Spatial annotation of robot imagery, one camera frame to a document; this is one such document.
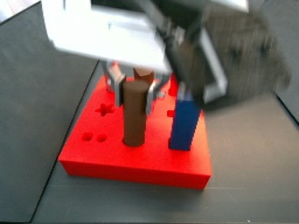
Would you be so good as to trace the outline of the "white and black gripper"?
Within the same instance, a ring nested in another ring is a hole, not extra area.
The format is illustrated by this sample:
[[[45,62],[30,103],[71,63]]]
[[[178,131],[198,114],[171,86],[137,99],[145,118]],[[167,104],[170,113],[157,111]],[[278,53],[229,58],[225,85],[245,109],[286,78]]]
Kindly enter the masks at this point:
[[[222,109],[288,88],[292,73],[264,15],[247,0],[42,0],[57,49],[101,62],[115,106],[127,79],[118,62],[161,73],[146,113],[170,76],[205,109]]]

